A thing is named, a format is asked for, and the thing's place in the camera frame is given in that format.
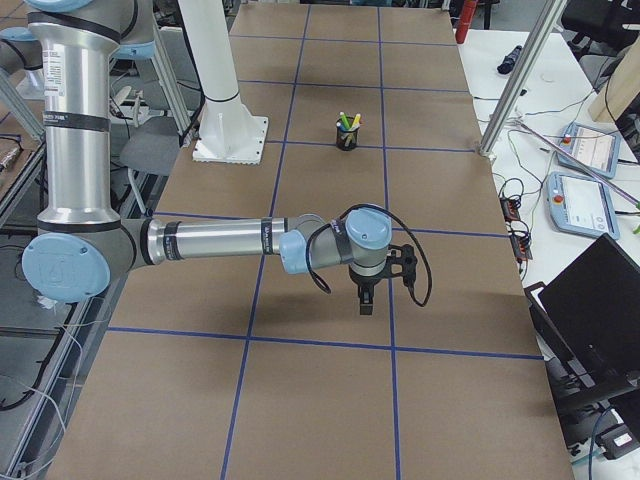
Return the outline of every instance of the brown table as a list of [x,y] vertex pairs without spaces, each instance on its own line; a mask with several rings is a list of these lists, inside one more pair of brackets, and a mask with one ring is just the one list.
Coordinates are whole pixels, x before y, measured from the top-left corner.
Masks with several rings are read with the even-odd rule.
[[[245,5],[231,42],[264,158],[183,151],[159,218],[387,205],[432,301],[381,284],[361,317],[345,267],[328,296],[277,257],[133,272],[47,478],[573,478],[448,15]],[[340,111],[363,115],[352,152]]]

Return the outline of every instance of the blue joint cap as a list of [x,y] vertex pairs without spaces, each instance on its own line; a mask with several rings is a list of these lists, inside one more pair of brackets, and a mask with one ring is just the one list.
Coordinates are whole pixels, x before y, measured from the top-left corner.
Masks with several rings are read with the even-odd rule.
[[148,60],[156,53],[156,42],[121,45],[113,54],[118,60]]
[[43,12],[65,13],[86,7],[93,0],[24,0],[24,3]]
[[86,240],[65,233],[34,238],[22,255],[22,270],[33,288],[53,300],[81,302],[109,285],[109,265]]
[[305,258],[306,249],[307,240],[298,230],[280,235],[280,260],[285,272],[293,275],[309,271]]
[[26,27],[5,28],[0,32],[0,38],[10,42],[35,42],[38,40],[36,36],[31,33],[31,30]]
[[353,243],[366,250],[381,250],[391,243],[391,219],[371,208],[359,208],[347,217],[347,234]]

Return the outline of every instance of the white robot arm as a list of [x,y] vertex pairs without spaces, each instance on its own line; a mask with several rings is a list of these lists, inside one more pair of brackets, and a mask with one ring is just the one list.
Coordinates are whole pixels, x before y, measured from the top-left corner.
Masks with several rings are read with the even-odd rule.
[[325,291],[313,270],[349,264],[363,314],[371,313],[382,278],[402,276],[412,292],[417,259],[411,247],[390,247],[391,220],[380,207],[354,207],[331,224],[315,215],[167,224],[120,218],[109,198],[109,57],[123,49],[127,58],[153,54],[151,0],[26,3],[43,51],[49,172],[40,235],[23,255],[34,288],[77,302],[165,260],[275,254],[287,272],[309,272]]

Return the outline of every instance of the green marker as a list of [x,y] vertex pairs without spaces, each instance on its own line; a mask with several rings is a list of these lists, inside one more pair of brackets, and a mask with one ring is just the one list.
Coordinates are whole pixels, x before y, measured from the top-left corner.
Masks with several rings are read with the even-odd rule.
[[347,120],[347,116],[344,112],[340,112],[340,119],[342,120],[342,124],[346,130],[351,130],[351,125],[349,125],[349,120]]

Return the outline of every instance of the blue tablet device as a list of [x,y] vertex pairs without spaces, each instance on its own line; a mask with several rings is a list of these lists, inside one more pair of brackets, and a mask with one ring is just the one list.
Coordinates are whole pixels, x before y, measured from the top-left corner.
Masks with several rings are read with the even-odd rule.
[[[605,132],[579,123],[570,124],[559,147],[581,163],[606,178],[613,178],[618,165],[621,136],[618,132]],[[575,168],[573,162],[558,154],[558,163]]]
[[558,230],[587,237],[608,233],[620,238],[609,187],[589,177],[553,172],[547,179],[547,201]]

